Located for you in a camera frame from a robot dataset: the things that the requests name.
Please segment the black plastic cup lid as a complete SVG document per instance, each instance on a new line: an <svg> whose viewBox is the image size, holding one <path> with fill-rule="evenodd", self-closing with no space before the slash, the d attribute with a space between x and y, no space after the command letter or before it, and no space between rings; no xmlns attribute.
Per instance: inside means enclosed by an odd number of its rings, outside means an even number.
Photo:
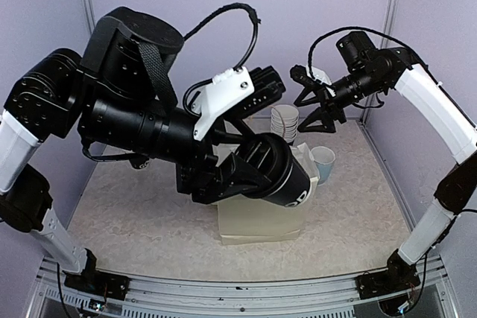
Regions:
<svg viewBox="0 0 477 318"><path fill-rule="evenodd" d="M234 152L238 162L244 163L244 173L248 175L242 180L250 185L242 192L248 198L264 200L285 181L291 170L291 150L282 138L275 136L275 146L240 144Z"/></svg>

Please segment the cream paper bag with handles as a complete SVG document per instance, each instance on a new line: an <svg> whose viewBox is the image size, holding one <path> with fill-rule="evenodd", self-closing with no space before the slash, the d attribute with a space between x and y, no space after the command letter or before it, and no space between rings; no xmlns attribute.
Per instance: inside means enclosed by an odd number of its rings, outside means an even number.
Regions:
<svg viewBox="0 0 477 318"><path fill-rule="evenodd" d="M294 240L304 230L306 216L314 201L320 174L307 143L291 152L310 177L311 191L304 203L287 209L243 195L222 200L218 208L218 231L223 245L257 244Z"/></svg>

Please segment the black paper coffee cup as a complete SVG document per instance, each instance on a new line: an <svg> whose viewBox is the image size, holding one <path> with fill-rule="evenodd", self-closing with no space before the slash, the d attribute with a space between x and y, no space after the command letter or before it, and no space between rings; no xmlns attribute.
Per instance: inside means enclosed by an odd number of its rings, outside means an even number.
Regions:
<svg viewBox="0 0 477 318"><path fill-rule="evenodd" d="M291 208L304 203L309 197L310 191L309 175L299 163L292 162L291 170L285 181L270 195L264 197L264 200L278 206Z"/></svg>

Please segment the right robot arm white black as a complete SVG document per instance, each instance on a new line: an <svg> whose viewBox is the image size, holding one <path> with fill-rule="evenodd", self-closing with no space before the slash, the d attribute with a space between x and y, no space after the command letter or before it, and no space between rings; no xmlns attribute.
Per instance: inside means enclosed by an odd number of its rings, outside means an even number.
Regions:
<svg viewBox="0 0 477 318"><path fill-rule="evenodd" d="M331 81L318 75L313 56L321 42L337 34L343 34L335 47L347 73ZM334 133L337 124L346 121L347 107L359 108L365 98L395 92L420 115L411 124L424 125L407 132L434 134L433 142L452 158L453 166L437 184L429 207L381 275L386 290L399 290L410 279L409 267L443 238L476 191L476 123L410 45L371 28L346 26L319 36L310 45L306 63L293 66L290 77L302 87L295 106L314 107L299 124L301 133Z"/></svg>

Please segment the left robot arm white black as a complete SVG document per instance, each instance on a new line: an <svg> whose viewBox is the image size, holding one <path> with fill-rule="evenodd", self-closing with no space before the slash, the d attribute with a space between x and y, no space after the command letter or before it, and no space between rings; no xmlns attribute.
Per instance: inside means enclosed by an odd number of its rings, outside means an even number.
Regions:
<svg viewBox="0 0 477 318"><path fill-rule="evenodd" d="M248 70L239 60L178 98L168 73L185 41L167 22L118 7L98 21L83 54L53 51L14 84L4 104L1 218L35 235L90 292L104 285L104 274L58 222L48 181L29 163L49 136L65 138L76 128L85 156L96 142L121 149L95 162L173 162L177 190L197 203L237 194L281 203L290 148L244 122L281 97L279 75L271 67Z"/></svg>

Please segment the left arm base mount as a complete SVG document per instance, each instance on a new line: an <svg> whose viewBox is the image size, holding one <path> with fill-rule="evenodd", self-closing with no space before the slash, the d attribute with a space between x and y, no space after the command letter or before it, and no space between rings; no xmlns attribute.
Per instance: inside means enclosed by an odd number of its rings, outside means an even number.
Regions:
<svg viewBox="0 0 477 318"><path fill-rule="evenodd" d="M130 279L126 276L101 271L95 271L91 279L67 273L64 281L68 288L121 301L126 298L129 284Z"/></svg>

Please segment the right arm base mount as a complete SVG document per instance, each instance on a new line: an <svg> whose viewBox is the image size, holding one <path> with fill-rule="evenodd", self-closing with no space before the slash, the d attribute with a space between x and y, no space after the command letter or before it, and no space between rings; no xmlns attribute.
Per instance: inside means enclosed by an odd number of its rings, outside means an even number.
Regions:
<svg viewBox="0 0 477 318"><path fill-rule="evenodd" d="M357 276L355 282L360 299L371 299L419 286L420 278L416 273L404 279L392 278L388 270L382 270L365 272Z"/></svg>

